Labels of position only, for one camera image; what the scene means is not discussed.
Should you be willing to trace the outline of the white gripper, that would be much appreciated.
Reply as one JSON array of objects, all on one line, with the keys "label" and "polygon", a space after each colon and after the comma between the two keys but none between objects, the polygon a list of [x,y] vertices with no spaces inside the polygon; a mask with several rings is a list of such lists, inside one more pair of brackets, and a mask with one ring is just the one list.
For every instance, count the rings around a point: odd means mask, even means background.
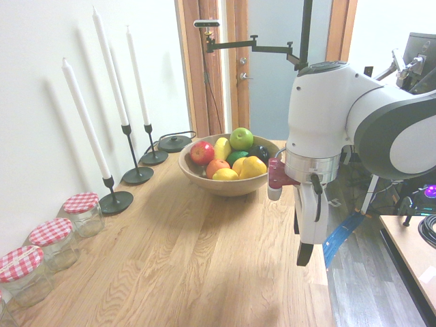
[{"label": "white gripper", "polygon": [[326,240],[328,199],[325,190],[323,190],[318,221],[315,221],[318,195],[315,193],[312,184],[297,185],[294,192],[294,201],[301,241],[296,264],[297,266],[306,266],[311,259],[314,245],[322,244]]}]

